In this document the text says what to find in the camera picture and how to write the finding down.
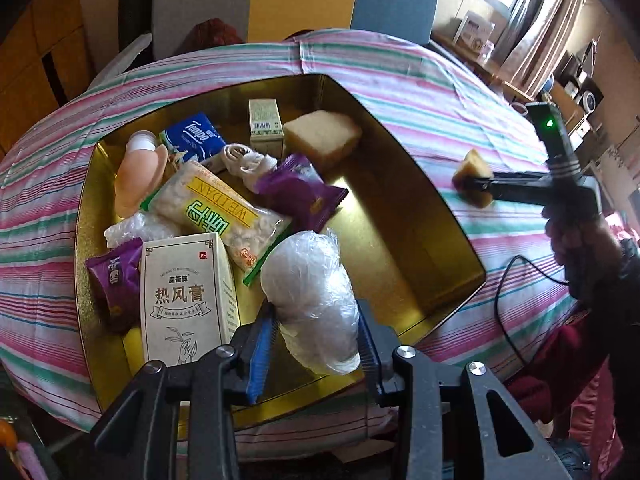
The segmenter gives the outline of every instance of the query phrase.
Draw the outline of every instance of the blue cushion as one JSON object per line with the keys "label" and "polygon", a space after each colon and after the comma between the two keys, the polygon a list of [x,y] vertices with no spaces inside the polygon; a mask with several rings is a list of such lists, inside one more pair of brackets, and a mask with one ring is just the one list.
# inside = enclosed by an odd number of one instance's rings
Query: blue cushion
{"label": "blue cushion", "polygon": [[429,43],[438,0],[355,0],[351,28]]}

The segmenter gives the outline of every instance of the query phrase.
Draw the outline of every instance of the yellow label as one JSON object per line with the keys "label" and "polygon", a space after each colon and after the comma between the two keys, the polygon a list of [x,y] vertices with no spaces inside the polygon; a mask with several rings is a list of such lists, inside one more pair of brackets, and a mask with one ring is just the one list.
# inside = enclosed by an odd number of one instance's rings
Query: yellow label
{"label": "yellow label", "polygon": [[234,200],[211,184],[204,182],[204,180],[197,176],[187,184],[187,188],[207,200],[212,208],[217,209],[221,213],[231,215],[247,228],[250,228],[258,219],[258,215],[245,205]]}

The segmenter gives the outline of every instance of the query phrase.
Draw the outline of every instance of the black cable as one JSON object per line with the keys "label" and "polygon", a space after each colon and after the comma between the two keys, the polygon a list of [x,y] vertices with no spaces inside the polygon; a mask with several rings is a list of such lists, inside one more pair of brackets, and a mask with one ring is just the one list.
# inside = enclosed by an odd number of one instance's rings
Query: black cable
{"label": "black cable", "polygon": [[507,264],[507,267],[504,269],[504,272],[502,273],[502,277],[500,278],[500,283],[498,283],[498,288],[495,291],[495,297],[494,297],[494,316],[495,316],[495,320],[498,323],[498,325],[500,326],[500,329],[502,330],[502,333],[504,334],[505,340],[507,341],[507,343],[509,343],[509,345],[511,346],[511,348],[515,352],[515,354],[518,357],[518,359],[520,360],[520,362],[522,362],[522,366],[523,367],[527,367],[527,365],[529,365],[529,363],[527,363],[524,360],[524,357],[520,353],[520,350],[518,350],[516,345],[513,343],[511,337],[509,336],[509,334],[507,332],[507,329],[504,327],[504,324],[502,323],[502,320],[500,319],[500,312],[498,311],[498,300],[500,299],[500,291],[502,290],[502,285],[504,284],[504,280],[507,278],[507,274],[511,270],[511,267],[513,267],[513,264],[515,262],[517,262],[518,260],[522,260],[526,264],[529,264],[531,267],[536,269],[540,274],[542,274],[546,279],[551,280],[552,282],[555,282],[558,285],[568,286],[569,282],[564,282],[563,280],[557,280],[553,276],[549,276],[544,270],[540,269],[540,267],[538,267],[535,263],[533,263],[531,260],[529,260],[526,256],[522,256],[522,254],[516,254],[509,261],[509,263]]}

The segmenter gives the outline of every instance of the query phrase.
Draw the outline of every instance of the sponge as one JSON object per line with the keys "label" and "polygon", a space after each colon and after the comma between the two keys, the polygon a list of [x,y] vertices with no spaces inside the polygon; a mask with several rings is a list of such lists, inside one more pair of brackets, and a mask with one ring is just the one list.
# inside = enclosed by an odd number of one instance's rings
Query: sponge
{"label": "sponge", "polygon": [[460,164],[456,173],[453,174],[453,178],[451,180],[461,196],[469,203],[480,208],[487,207],[494,201],[494,197],[488,192],[468,191],[463,189],[463,181],[468,176],[485,178],[492,178],[494,176],[494,172],[491,171],[489,165],[484,161],[480,154],[476,152],[476,150],[471,150],[466,154],[465,160],[462,161],[462,164]]}
{"label": "sponge", "polygon": [[306,155],[316,170],[328,170],[356,147],[362,129],[343,114],[317,110],[282,125],[288,153]]}

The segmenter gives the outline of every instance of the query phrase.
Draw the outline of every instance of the white bottle cap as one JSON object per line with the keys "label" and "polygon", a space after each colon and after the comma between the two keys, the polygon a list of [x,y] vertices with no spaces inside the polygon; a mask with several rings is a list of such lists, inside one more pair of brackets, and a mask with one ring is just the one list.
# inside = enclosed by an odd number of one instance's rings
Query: white bottle cap
{"label": "white bottle cap", "polygon": [[137,150],[149,150],[154,152],[158,142],[156,136],[148,130],[140,130],[135,132],[127,142],[127,153],[135,152]]}

